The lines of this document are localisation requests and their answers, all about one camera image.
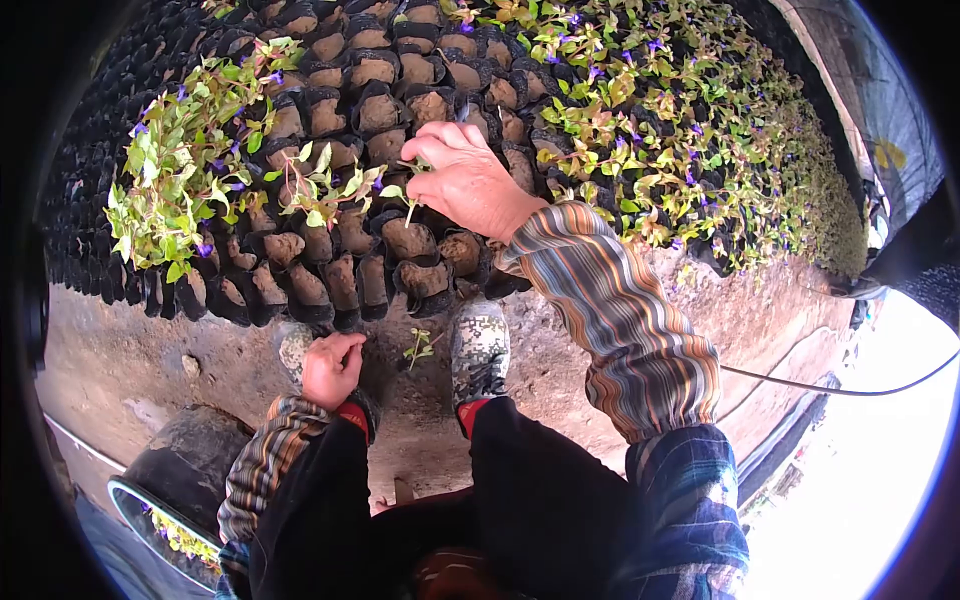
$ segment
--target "plaid sleeve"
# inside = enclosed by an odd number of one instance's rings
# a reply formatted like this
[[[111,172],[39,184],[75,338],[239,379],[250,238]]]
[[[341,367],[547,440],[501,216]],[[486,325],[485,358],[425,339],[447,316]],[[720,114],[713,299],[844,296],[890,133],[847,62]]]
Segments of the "plaid sleeve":
[[[217,511],[224,542],[218,557],[223,571],[217,584],[218,599],[250,597],[247,565],[257,519],[287,469],[331,419],[326,410],[299,396],[280,396],[267,411],[267,422],[233,462],[227,475],[227,499]]]
[[[610,598],[734,598],[747,573],[733,449],[713,425],[627,451],[637,495]]]
[[[716,349],[663,295],[646,262],[587,204],[543,208],[516,231],[498,268],[523,274],[590,353],[587,398],[635,443],[712,423]]]

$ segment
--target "shoe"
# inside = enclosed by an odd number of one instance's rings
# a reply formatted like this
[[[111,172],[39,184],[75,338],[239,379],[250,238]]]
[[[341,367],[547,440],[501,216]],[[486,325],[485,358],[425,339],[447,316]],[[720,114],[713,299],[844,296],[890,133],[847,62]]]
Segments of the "shoe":
[[[465,304],[450,328],[453,412],[459,415],[468,402],[506,395],[510,329],[500,305],[489,300]]]

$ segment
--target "black pants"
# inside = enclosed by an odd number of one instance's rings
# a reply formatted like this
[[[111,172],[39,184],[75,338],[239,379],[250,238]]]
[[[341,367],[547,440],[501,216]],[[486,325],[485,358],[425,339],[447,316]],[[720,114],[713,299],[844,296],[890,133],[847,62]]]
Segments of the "black pants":
[[[370,516],[359,427],[332,422],[290,467],[251,548],[253,598],[387,598],[441,546],[481,551],[504,589],[598,598],[612,573],[626,481],[508,397],[476,414],[473,488]]]

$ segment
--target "black bucket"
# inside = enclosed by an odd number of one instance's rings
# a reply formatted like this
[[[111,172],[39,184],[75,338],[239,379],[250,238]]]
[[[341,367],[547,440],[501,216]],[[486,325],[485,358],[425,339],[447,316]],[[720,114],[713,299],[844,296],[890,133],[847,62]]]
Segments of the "black bucket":
[[[219,568],[174,550],[154,527],[150,511],[212,547],[218,536],[217,510],[227,497],[227,475],[252,430],[239,419],[207,406],[188,406],[163,426],[107,490],[130,528],[164,562],[198,586],[214,591]]]

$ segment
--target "hand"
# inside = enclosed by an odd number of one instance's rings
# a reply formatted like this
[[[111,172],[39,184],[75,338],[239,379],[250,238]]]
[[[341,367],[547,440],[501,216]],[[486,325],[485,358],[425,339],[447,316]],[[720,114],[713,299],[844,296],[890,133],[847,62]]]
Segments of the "hand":
[[[427,123],[403,145],[400,156],[422,156],[433,166],[407,183],[407,196],[504,244],[531,214],[548,206],[520,189],[475,125]]]
[[[329,412],[337,410],[357,387],[363,363],[360,348],[366,341],[362,333],[331,333],[314,340],[303,355],[300,397]]]

